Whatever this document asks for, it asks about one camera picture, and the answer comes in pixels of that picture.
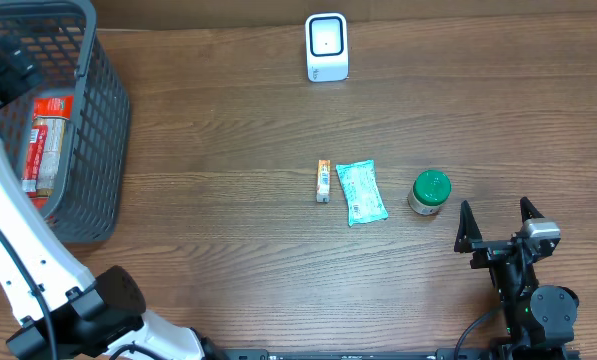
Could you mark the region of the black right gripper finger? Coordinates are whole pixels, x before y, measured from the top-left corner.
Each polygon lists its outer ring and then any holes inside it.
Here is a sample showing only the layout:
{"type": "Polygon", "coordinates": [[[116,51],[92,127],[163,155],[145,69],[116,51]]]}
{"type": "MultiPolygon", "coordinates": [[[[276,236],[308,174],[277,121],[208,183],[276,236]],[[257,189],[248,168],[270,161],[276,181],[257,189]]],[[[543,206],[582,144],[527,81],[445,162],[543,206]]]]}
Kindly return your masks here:
{"type": "Polygon", "coordinates": [[[544,217],[544,215],[537,210],[537,208],[527,197],[522,197],[519,201],[519,205],[522,222],[526,222],[527,220],[531,219],[540,219],[544,217]]]}
{"type": "Polygon", "coordinates": [[[473,246],[482,241],[482,235],[474,218],[472,209],[467,200],[460,206],[459,227],[454,244],[454,251],[470,253],[473,246]]]}

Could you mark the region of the green lid jar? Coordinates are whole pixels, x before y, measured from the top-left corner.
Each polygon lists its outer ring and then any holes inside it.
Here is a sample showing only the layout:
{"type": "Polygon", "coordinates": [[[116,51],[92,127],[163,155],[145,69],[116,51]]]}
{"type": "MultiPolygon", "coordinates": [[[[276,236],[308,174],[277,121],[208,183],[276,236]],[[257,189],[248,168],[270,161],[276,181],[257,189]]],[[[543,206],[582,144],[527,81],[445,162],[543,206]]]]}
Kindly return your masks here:
{"type": "Polygon", "coordinates": [[[429,216],[440,211],[452,191],[450,178],[439,170],[421,172],[414,181],[407,201],[419,215],[429,216]]]}

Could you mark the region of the teal wet wipes pack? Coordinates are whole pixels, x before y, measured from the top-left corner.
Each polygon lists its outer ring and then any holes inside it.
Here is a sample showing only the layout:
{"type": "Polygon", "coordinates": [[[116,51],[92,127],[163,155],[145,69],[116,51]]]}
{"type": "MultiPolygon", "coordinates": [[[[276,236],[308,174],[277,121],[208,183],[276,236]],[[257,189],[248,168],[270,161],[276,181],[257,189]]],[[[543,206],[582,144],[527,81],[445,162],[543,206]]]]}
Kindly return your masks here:
{"type": "Polygon", "coordinates": [[[373,160],[337,164],[336,172],[347,202],[350,227],[388,218],[377,187],[373,160]]]}

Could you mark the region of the small orange box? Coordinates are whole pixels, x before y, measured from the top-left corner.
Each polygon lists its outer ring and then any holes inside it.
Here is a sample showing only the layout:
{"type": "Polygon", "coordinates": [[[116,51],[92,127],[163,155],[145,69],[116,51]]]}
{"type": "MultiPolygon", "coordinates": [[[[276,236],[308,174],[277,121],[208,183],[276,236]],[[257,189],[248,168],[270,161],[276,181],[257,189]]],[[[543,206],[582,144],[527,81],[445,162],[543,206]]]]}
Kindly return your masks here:
{"type": "Polygon", "coordinates": [[[316,201],[328,203],[330,201],[330,170],[329,160],[319,160],[317,168],[316,201]]]}

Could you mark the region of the red snack packet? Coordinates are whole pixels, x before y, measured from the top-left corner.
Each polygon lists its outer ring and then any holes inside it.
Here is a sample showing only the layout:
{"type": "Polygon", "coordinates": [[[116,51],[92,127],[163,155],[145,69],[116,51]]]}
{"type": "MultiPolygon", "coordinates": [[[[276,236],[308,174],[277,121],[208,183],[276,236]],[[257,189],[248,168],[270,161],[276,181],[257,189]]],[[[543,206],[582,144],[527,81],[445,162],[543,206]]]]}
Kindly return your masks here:
{"type": "Polygon", "coordinates": [[[27,147],[25,166],[23,169],[21,185],[22,190],[32,201],[37,209],[42,209],[48,202],[49,197],[39,197],[37,195],[36,182],[40,163],[42,160],[44,144],[47,136],[47,127],[33,125],[38,116],[64,117],[67,119],[66,127],[70,121],[70,115],[73,105],[73,96],[45,97],[36,98],[33,103],[32,127],[27,147]]]}

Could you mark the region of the orange brown snack bag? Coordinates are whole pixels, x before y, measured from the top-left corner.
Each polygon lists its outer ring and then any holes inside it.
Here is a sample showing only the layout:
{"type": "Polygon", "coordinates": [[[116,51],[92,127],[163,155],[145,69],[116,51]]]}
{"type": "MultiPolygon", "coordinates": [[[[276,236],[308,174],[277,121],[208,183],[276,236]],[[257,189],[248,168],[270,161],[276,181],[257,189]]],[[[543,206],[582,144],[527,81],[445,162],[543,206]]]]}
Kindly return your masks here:
{"type": "Polygon", "coordinates": [[[64,117],[53,116],[38,116],[33,122],[33,125],[47,127],[47,136],[36,182],[39,197],[49,197],[54,191],[66,122],[67,119],[64,117]]]}

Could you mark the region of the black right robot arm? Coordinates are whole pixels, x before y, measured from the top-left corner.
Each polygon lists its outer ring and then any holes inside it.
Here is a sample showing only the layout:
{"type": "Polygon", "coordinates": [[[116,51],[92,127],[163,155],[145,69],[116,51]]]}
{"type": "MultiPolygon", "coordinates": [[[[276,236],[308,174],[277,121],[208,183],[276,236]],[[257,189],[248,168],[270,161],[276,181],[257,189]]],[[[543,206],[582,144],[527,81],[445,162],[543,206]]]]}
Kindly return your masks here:
{"type": "Polygon", "coordinates": [[[455,359],[578,359],[566,344],[574,340],[579,298],[567,287],[542,285],[534,264],[551,256],[561,240],[555,221],[542,215],[531,201],[520,199],[522,227],[508,240],[486,241],[467,201],[460,207],[454,250],[470,253],[473,269],[489,271],[499,305],[479,317],[461,334],[455,359]],[[467,336],[480,324],[501,313],[507,336],[490,341],[478,355],[462,349],[467,336]]]}

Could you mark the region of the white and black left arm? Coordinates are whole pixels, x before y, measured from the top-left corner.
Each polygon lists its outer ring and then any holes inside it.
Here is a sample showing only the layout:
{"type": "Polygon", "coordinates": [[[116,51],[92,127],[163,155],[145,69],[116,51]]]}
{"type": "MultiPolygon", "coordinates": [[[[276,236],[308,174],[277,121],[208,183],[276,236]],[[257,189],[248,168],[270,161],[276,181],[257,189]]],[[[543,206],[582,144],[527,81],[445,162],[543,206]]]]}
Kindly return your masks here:
{"type": "MultiPolygon", "coordinates": [[[[33,65],[18,50],[0,54],[0,107],[28,90],[33,65]]],[[[192,328],[146,307],[120,266],[99,276],[56,238],[23,192],[0,135],[0,284],[20,324],[7,341],[18,359],[224,359],[192,328]]]]}

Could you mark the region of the white barcode scanner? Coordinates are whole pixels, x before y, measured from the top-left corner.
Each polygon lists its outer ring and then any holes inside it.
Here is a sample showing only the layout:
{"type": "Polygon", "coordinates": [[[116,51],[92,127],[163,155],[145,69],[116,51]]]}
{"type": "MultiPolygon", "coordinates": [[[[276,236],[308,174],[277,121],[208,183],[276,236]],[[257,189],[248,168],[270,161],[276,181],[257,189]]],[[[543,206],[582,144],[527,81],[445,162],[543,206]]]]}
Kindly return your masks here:
{"type": "Polygon", "coordinates": [[[341,13],[319,13],[304,24],[307,77],[311,82],[343,81],[349,75],[347,21],[341,13]]]}

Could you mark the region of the grey plastic mesh basket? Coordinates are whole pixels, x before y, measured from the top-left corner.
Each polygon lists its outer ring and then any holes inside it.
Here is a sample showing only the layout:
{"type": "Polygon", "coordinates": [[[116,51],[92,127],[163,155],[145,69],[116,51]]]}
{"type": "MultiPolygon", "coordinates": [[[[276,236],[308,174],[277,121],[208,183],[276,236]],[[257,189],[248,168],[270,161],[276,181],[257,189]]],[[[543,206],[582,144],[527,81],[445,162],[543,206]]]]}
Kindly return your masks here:
{"type": "Polygon", "coordinates": [[[53,193],[40,209],[63,243],[108,239],[117,219],[129,96],[89,1],[0,1],[0,136],[21,174],[37,98],[71,96],[53,193]]]}

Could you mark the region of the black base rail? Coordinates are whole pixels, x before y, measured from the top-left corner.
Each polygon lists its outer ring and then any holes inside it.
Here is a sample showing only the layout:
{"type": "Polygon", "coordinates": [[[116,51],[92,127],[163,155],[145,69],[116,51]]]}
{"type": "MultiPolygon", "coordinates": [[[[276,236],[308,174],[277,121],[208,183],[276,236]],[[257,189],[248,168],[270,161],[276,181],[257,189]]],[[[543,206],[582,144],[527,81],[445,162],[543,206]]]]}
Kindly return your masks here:
{"type": "Polygon", "coordinates": [[[520,350],[503,355],[498,350],[439,348],[420,352],[269,352],[265,349],[224,349],[220,359],[228,360],[495,360],[495,359],[564,359],[581,360],[576,350],[520,350]]]}

